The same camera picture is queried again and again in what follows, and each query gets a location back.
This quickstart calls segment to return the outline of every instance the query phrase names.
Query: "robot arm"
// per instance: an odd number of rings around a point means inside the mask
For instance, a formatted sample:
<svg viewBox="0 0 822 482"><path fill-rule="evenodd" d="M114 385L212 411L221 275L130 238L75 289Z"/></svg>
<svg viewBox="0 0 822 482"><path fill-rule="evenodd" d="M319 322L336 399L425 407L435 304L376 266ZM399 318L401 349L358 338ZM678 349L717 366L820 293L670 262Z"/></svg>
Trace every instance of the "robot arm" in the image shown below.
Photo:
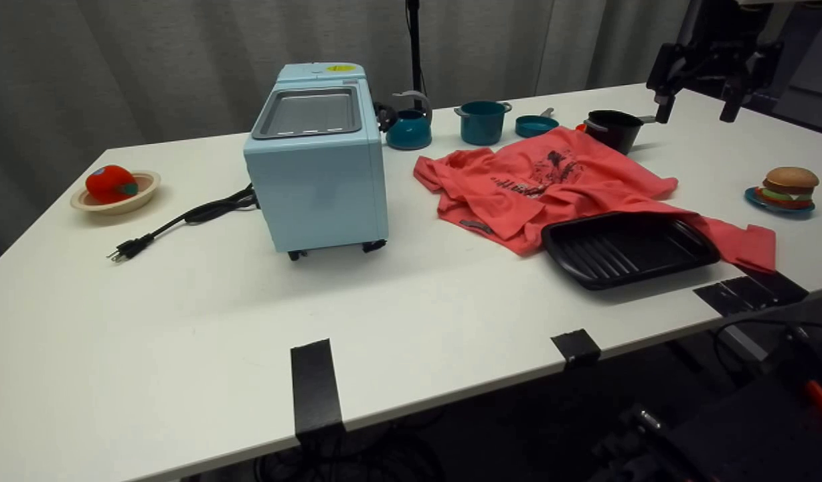
<svg viewBox="0 0 822 482"><path fill-rule="evenodd" d="M667 124L684 85L717 85L733 124L749 92L770 83L778 64L777 38L793 5L809 0L694 0L688 44L663 44L648 75L656 120Z"/></svg>

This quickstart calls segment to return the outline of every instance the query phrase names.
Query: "floor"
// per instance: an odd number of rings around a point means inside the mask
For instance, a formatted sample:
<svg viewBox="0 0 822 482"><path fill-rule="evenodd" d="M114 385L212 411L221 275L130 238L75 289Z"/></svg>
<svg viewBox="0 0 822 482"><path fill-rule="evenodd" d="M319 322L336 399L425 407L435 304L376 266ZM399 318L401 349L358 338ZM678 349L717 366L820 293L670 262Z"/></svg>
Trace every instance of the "floor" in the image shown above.
<svg viewBox="0 0 822 482"><path fill-rule="evenodd" d="M781 318L822 322L822 300ZM770 342L774 326L755 329ZM695 336L612 361L477 397L409 420L350 433L312 454L284 454L192 478L197 482L584 482L600 478L597 447L634 404L678 423L733 392L712 338Z"/></svg>

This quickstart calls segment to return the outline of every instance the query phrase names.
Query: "red cloth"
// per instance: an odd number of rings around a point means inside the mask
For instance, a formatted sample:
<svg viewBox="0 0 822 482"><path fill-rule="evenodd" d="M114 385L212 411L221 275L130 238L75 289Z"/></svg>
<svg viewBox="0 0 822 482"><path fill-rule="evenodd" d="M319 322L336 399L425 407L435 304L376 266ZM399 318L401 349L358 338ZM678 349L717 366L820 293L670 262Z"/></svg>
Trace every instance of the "red cloth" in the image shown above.
<svg viewBox="0 0 822 482"><path fill-rule="evenodd" d="M662 204L678 190L678 179L656 178L584 132L555 130L497 154L454 150L439 160L418 159L415 179L439 194L442 221L521 258L541 249L541 230L552 223L604 213L662 213L690 215L723 259L774 270L777 242L770 230L753 225L741 230Z"/></svg>

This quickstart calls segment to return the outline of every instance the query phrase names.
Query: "toaster oven glass window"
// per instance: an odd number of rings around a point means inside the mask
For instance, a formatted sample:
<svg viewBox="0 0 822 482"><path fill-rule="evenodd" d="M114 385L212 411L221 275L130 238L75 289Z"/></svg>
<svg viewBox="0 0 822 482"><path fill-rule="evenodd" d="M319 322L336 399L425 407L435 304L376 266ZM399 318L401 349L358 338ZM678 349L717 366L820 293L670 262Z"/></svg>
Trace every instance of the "toaster oven glass window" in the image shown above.
<svg viewBox="0 0 822 482"><path fill-rule="evenodd" d="M268 101L257 140L331 138L358 132L355 92L277 92Z"/></svg>

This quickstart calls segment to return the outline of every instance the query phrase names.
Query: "red fruit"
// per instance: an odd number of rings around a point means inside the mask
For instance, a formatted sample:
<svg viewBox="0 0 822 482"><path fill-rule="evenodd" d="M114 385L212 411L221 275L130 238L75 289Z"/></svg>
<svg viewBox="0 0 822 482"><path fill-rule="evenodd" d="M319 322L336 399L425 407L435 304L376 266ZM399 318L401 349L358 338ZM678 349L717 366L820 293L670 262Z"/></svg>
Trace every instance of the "red fruit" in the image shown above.
<svg viewBox="0 0 822 482"><path fill-rule="evenodd" d="M99 204L118 204L138 194L138 182L122 167L101 167L86 179L86 190Z"/></svg>

